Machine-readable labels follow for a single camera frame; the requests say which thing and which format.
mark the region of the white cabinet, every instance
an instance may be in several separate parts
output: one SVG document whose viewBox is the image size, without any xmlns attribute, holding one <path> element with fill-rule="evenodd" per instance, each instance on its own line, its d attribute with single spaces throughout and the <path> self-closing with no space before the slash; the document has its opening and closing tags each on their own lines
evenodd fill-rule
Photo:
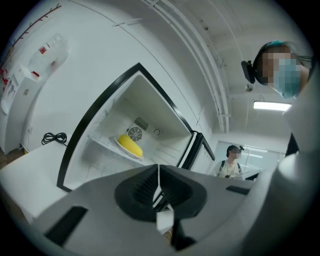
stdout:
<svg viewBox="0 0 320 256">
<path fill-rule="evenodd" d="M 4 154 L 18 148 L 30 105 L 40 78 L 20 66 L 11 76 L 0 101 L 0 147 Z"/>
</svg>

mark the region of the refrigerator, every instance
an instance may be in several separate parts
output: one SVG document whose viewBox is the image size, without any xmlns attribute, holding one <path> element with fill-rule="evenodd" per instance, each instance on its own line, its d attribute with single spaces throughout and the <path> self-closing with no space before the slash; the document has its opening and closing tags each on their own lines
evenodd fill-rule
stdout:
<svg viewBox="0 0 320 256">
<path fill-rule="evenodd" d="M 118 143 L 128 135 L 143 157 Z M 57 187 L 70 192 L 93 179 L 154 164 L 209 174 L 215 156 L 151 74 L 137 63 L 87 110 L 65 150 Z"/>
</svg>

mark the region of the white wall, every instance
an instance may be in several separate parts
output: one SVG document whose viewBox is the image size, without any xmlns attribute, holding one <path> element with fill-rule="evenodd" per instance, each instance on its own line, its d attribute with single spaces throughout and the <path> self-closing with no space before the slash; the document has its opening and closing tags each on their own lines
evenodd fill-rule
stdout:
<svg viewBox="0 0 320 256">
<path fill-rule="evenodd" d="M 254 148 L 262 148 L 269 151 L 286 153 L 289 137 L 281 138 L 267 135 L 252 134 L 246 132 L 213 133 L 209 142 L 213 152 L 215 152 L 218 142 L 228 142 L 238 145 L 247 145 Z"/>
<path fill-rule="evenodd" d="M 57 3 L 40 3 L 33 10 L 37 15 L 30 15 L 32 20 L 28 17 L 25 25 Z M 26 130 L 22 138 L 29 150 L 39 147 L 47 132 L 71 135 L 95 99 L 138 62 L 162 86 L 191 127 L 196 128 L 203 107 L 211 108 L 211 103 L 203 100 L 209 90 L 191 54 L 165 21 L 138 0 L 81 1 L 104 16 L 71 1 L 59 3 L 62 7 L 32 31 L 12 57 L 13 65 L 27 66 L 32 54 L 55 33 L 65 36 L 69 43 L 69 57 L 48 79 L 29 112 L 26 127 L 32 127 L 32 132 Z M 131 35 L 120 26 L 112 27 L 141 15 L 142 23 L 122 26 Z M 211 127 L 205 126 L 210 122 L 201 122 L 209 137 Z"/>
</svg>

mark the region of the white plastic part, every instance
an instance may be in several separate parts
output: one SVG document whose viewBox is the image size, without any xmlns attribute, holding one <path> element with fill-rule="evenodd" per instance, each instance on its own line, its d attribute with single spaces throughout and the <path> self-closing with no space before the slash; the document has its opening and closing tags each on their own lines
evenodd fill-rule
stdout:
<svg viewBox="0 0 320 256">
<path fill-rule="evenodd" d="M 52 69 L 66 60 L 68 50 L 68 41 L 60 34 L 55 34 L 33 54 L 28 68 L 40 76 L 49 76 Z"/>
</svg>

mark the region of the white shirt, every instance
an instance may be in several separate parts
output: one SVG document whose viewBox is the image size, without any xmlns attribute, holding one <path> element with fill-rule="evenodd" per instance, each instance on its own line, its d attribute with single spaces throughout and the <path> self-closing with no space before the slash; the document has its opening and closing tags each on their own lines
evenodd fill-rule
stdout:
<svg viewBox="0 0 320 256">
<path fill-rule="evenodd" d="M 211 175 L 218 176 L 224 178 L 226 175 L 235 176 L 240 174 L 239 167 L 236 161 L 234 161 L 233 164 L 228 163 L 228 160 L 224 161 L 224 166 L 222 167 L 220 171 L 222 161 L 218 162 L 216 166 L 214 167 Z"/>
</svg>

